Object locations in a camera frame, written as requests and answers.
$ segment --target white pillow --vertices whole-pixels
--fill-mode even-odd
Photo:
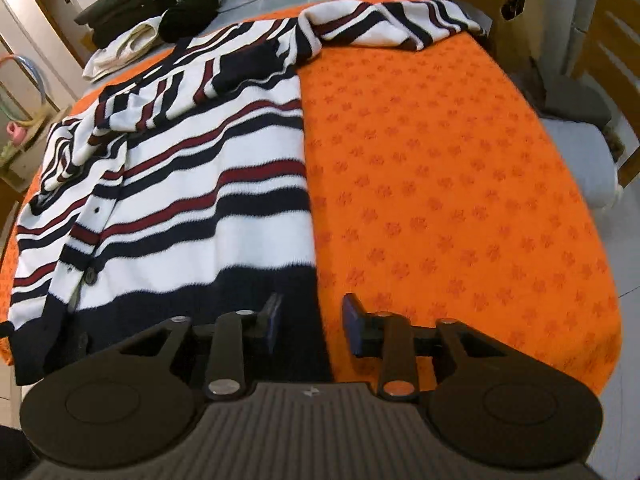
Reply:
[[[590,209],[613,205],[618,172],[604,137],[593,124],[542,119]]]

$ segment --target pink cup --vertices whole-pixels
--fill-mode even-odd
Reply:
[[[20,146],[27,136],[27,128],[10,121],[6,126],[6,132],[14,146]]]

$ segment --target striped cardigan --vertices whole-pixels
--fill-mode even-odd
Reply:
[[[296,66],[322,43],[417,51],[463,30],[481,33],[444,0],[327,2],[184,40],[53,126],[18,220],[18,384],[79,346],[260,310],[273,291],[285,301],[270,378],[330,380]]]

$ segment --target floor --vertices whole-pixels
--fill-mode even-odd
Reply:
[[[612,210],[596,217],[620,297],[622,357],[600,397],[605,422],[590,457],[607,480],[640,477],[640,178]]]

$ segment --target bed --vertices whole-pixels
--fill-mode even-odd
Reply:
[[[367,310],[413,324],[459,319],[599,393],[622,341],[604,249],[535,113],[471,36],[411,55],[326,48],[299,75],[318,297],[335,379],[375,380],[375,362],[356,362],[342,332],[341,299],[355,292]],[[37,187],[36,177],[26,200]],[[16,265],[14,230],[0,270],[0,320]],[[0,352],[10,364],[6,340]],[[426,360],[420,380],[422,389],[433,381]]]

